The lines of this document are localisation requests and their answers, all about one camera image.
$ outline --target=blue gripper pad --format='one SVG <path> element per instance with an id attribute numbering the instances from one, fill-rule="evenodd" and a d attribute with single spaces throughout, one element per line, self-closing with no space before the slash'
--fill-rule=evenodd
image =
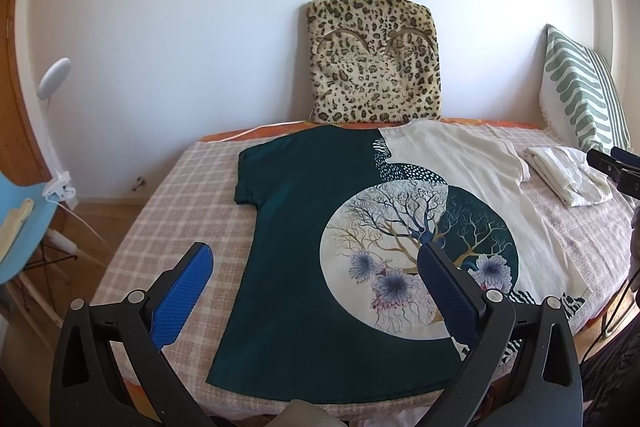
<path id="1" fill-rule="evenodd" d="M 619 147 L 612 147 L 609 154 L 614 160 L 640 169 L 640 156 L 627 152 Z"/>
<path id="2" fill-rule="evenodd" d="M 480 341 L 476 309 L 429 245 L 420 248 L 417 261 L 418 274 L 442 314 L 447 330 L 458 343 L 473 349 Z"/>
<path id="3" fill-rule="evenodd" d="M 151 340 L 158 349 L 173 344 L 213 273 L 213 253 L 201 245 L 152 314 Z"/>

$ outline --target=cable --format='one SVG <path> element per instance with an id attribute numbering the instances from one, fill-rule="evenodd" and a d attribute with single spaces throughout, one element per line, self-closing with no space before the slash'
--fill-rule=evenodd
<path id="1" fill-rule="evenodd" d="M 618 310 L 620 309 L 620 304 L 622 304 L 622 301 L 625 298 L 626 292 L 629 291 L 629 288 L 631 288 L 631 285 L 634 283 L 634 281 L 636 280 L 636 277 L 638 277 L 638 275 L 640 275 L 640 268 L 638 268 L 636 270 L 636 273 L 634 273 L 633 277 L 631 277 L 631 279 L 629 279 L 629 282 L 626 284 L 625 290 L 621 293 L 620 295 L 620 301 L 618 301 L 618 305 L 616 306 L 616 309 L 613 310 L 613 313 L 611 314 L 611 318 L 609 319 L 609 321 L 607 322 L 607 325 L 604 327 L 604 329 L 600 332 L 600 334 L 596 337 L 596 339 L 593 341 L 593 344 L 591 344 L 591 346 L 589 346 L 589 349 L 587 349 L 587 352 L 584 354 L 584 356 L 582 357 L 582 361 L 580 362 L 580 364 L 583 364 L 584 361 L 587 359 L 588 354 L 591 352 L 591 349 L 593 349 L 593 347 L 598 343 L 598 341 L 602 338 L 602 334 L 604 333 L 604 331 L 607 331 L 609 329 L 609 326 L 611 325 L 611 323 L 613 322 L 613 319 L 616 317 L 616 314 L 618 313 Z"/>
<path id="2" fill-rule="evenodd" d="M 258 129 L 262 129 L 263 127 L 277 127 L 279 125 L 292 125 L 295 123 L 305 123 L 305 121 L 306 120 L 298 120 L 295 122 L 268 123 L 265 125 L 259 125 L 258 127 L 254 127 L 253 129 L 249 129 L 247 131 L 242 131 L 241 133 L 234 134 L 233 136 L 228 136 L 227 138 L 223 138 L 222 140 L 213 140 L 212 143 L 228 142 L 229 140 L 233 140 L 234 138 L 239 138 L 241 136 L 244 136 L 245 134 L 249 134 L 250 132 L 254 132 L 254 131 L 257 131 Z"/>
<path id="3" fill-rule="evenodd" d="M 68 212 L 69 214 L 74 216 L 76 219 L 78 219 L 79 221 L 84 223 L 84 225 L 94 233 L 95 237 L 97 237 L 98 239 L 100 239 L 100 241 L 102 241 L 102 243 L 105 245 L 105 247 L 107 247 L 107 250 L 110 253 L 113 253 L 115 255 L 115 252 L 113 251 L 113 248 L 110 247 L 109 243 L 107 243 L 104 240 L 104 238 L 99 233 L 97 233 L 91 225 L 89 225 L 89 223 L 87 223 L 84 219 L 82 219 L 82 217 L 78 216 L 78 214 L 76 214 L 70 208 L 67 208 L 64 204 L 60 203 L 59 201 L 51 201 L 51 200 L 46 200 L 46 201 L 49 201 L 49 203 L 55 203 L 57 206 L 62 208 L 62 210 L 64 210 L 65 212 Z"/>

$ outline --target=folded white cloth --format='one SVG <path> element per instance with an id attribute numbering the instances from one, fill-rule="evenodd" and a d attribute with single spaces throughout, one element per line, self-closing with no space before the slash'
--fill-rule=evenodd
<path id="1" fill-rule="evenodd" d="M 571 147 L 529 147 L 522 153 L 566 207 L 588 206 L 613 197 L 607 175 L 592 169 L 582 151 Z"/>

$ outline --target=blue chair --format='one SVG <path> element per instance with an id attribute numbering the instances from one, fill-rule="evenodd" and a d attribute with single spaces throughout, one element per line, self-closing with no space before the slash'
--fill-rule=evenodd
<path id="1" fill-rule="evenodd" d="M 20 288 L 22 291 L 26 291 L 36 301 L 36 303 L 43 309 L 43 311 L 49 316 L 49 318 L 58 327 L 62 326 L 62 319 L 56 313 L 55 309 L 49 305 L 46 299 L 33 285 L 31 280 L 22 271 L 27 261 L 38 248 L 39 243 L 42 241 L 49 223 L 53 218 L 53 214 L 56 211 L 56 204 L 51 201 L 45 200 L 42 195 L 42 189 L 44 183 L 36 185 L 30 185 L 28 187 L 18 187 L 9 181 L 0 172 L 0 223 L 4 221 L 7 213 L 11 208 L 18 208 L 26 198 L 33 200 L 34 206 L 31 214 L 27 217 L 20 232 L 11 245 L 9 251 L 6 253 L 2 261 L 0 261 L 0 284 L 4 284 L 7 292 L 14 300 L 16 307 L 20 310 L 24 318 L 30 324 L 31 328 L 40 337 L 40 339 L 46 344 L 49 349 L 52 349 L 47 337 L 42 333 L 36 322 L 30 316 L 26 306 L 23 305 L 22 299 L 17 291 L 18 285 L 14 287 L 13 282 L 9 282 L 13 277 L 18 278 L 20 281 Z"/>
<path id="2" fill-rule="evenodd" d="M 24 222 L 9 252 L 0 261 L 0 284 L 12 279 L 27 264 L 47 232 L 56 204 L 42 196 L 44 183 L 18 187 L 0 172 L 0 223 L 11 208 L 18 208 L 26 198 L 33 200 L 33 211 Z"/>

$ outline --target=t-shirt sleeve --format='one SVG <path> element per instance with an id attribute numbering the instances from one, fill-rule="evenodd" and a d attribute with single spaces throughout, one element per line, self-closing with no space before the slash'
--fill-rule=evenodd
<path id="1" fill-rule="evenodd" d="M 260 207 L 286 176 L 283 149 L 288 137 L 249 147 L 238 155 L 238 184 L 234 199 L 238 204 Z"/>
<path id="2" fill-rule="evenodd" d="M 250 151 L 250 149 L 245 149 L 238 155 L 238 184 L 236 185 L 234 200 L 237 204 L 254 204 L 257 206 L 258 203 L 254 197 L 250 182 L 252 158 L 250 154 L 247 154 L 248 151 Z"/>

